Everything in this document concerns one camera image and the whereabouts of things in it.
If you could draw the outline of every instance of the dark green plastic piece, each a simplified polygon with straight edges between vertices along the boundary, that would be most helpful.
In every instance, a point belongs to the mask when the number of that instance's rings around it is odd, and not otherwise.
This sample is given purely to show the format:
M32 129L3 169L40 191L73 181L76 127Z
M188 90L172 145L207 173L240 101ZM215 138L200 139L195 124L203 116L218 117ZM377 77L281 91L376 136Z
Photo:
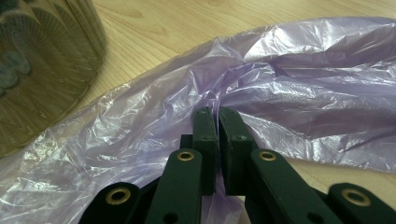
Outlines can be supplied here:
M237 111L221 107L219 121L221 171L226 193L245 195L248 181L245 162L258 147Z
M203 195L212 195L216 186L218 136L216 134L215 121L209 107L202 107L195 111L192 148L199 151L204 158L202 169Z
M342 183L331 186L327 203L345 223L396 223L396 212L390 206L357 185Z
M247 167L275 223L342 223L279 153L254 150Z
M96 195L85 210L79 224L129 224L134 220L134 210L138 206L138 201L139 188L137 186L122 182L109 185Z
M173 152L145 223L201 223L201 169L202 156L197 150L182 148Z

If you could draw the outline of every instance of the wooden surface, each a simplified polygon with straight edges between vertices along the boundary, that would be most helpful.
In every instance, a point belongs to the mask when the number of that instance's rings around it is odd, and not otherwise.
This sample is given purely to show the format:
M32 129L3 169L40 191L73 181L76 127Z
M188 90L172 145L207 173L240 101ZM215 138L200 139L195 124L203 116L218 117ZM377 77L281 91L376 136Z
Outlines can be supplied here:
M106 29L104 66L78 107L220 35L285 21L333 16L396 18L394 0L92 0ZM361 185L396 209L396 175L291 161L313 187Z

